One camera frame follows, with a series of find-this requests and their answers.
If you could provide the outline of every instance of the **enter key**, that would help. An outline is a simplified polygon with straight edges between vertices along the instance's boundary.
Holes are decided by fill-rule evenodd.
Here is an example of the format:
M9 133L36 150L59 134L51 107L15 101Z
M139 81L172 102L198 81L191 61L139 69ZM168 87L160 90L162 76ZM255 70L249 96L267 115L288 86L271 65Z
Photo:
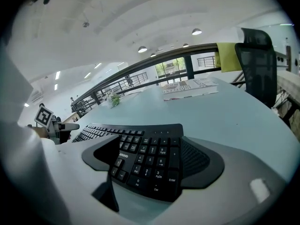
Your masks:
M179 184L179 173L177 171L168 171L167 184L169 196L176 197Z

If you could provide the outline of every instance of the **air conditioner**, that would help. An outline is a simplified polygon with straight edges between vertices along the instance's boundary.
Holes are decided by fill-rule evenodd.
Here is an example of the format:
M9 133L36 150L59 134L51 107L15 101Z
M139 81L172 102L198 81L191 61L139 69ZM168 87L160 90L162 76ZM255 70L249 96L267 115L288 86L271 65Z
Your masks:
M36 91L33 91L32 95L31 95L31 102L34 104L34 105L37 105L37 104L40 104L43 100L43 94L36 90Z

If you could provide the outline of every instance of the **chair headrest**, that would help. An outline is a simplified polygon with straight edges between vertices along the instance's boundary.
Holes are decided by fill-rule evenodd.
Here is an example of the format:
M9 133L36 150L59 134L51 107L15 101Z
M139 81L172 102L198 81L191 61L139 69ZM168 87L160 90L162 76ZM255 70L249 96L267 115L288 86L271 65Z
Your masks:
M245 45L260 49L273 49L272 40L266 32L248 28L241 29L244 33Z

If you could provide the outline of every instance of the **yellow cloth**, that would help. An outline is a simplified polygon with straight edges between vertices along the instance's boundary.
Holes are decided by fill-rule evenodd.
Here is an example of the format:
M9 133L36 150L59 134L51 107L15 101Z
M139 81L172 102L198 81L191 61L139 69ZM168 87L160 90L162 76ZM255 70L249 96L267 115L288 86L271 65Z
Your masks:
M216 67L221 67L222 73L242 70L234 46L235 43L217 43L219 52L215 52Z

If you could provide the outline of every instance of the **ceiling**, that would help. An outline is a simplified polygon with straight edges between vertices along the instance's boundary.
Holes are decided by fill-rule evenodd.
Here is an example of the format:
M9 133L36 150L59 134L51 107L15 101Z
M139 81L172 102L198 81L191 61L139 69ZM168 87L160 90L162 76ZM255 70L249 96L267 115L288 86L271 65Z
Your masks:
M7 51L30 82L66 69L80 82L99 62L133 64L170 45L201 44L278 8L273 0L39 0L20 9ZM192 36L194 28L203 33Z

